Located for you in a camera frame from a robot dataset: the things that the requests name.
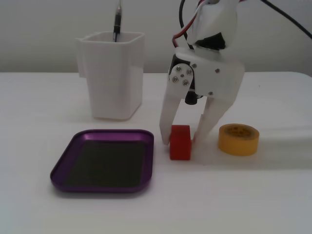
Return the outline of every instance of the white pen holder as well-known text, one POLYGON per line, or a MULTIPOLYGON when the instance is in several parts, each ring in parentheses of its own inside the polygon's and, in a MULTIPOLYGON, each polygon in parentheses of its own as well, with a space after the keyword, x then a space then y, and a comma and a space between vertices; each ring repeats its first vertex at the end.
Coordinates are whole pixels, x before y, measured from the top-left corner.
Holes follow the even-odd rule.
POLYGON ((142 102, 144 34, 113 32, 76 39, 80 77, 87 79, 93 117, 128 119, 142 102))

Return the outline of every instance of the screw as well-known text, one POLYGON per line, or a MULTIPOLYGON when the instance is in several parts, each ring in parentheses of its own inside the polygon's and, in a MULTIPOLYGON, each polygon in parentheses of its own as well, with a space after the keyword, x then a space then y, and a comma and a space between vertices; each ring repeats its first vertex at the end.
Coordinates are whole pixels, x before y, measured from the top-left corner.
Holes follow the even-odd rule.
POLYGON ((179 81, 179 79, 178 79, 177 77, 173 77, 173 78, 172 78, 172 82, 173 82, 173 83, 176 83, 176 82, 178 82, 178 81, 179 81))
POLYGON ((187 79, 185 79, 185 80, 183 81, 183 85, 186 86, 186 85, 188 85, 188 84, 189 84, 189 81, 188 81, 187 79))

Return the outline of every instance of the white table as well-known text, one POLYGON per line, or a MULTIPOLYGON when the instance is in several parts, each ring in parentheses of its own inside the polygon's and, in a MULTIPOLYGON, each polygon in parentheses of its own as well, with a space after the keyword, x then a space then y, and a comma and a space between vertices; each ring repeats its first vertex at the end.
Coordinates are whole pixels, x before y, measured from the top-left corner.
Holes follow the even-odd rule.
MULTIPOLYGON (((120 122, 91 117, 86 80, 77 74, 0 74, 0 233, 310 233, 312 78, 247 73, 234 106, 202 145, 205 154, 194 153, 190 162, 170 161, 161 143, 165 86, 165 74, 145 74, 143 104, 120 122), (234 122, 260 131, 257 155, 233 157, 217 149, 218 128, 234 122), (75 195, 53 188, 50 172, 72 136, 94 128, 155 135, 146 190, 75 195)), ((204 99, 183 103, 175 123, 194 132, 203 107, 204 99)))

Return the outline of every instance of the yellow tape roll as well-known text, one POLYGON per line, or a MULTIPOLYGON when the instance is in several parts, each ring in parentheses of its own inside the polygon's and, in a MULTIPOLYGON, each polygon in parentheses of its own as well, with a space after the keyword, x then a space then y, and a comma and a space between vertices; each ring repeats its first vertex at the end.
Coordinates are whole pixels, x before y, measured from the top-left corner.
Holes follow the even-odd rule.
POLYGON ((250 156, 257 152, 259 132, 244 124, 226 124, 219 129, 219 149, 235 156, 250 156))

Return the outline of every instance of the pen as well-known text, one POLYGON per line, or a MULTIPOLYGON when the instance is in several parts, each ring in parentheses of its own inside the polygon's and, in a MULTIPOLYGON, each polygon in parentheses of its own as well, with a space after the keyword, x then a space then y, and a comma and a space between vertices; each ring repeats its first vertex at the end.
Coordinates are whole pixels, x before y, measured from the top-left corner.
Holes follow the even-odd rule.
POLYGON ((114 33, 113 33, 113 41, 117 42, 120 35, 120 28, 121 28, 121 14, 122 14, 122 7, 121 7, 121 0, 119 0, 118 7, 115 14, 115 24, 114 24, 114 33))

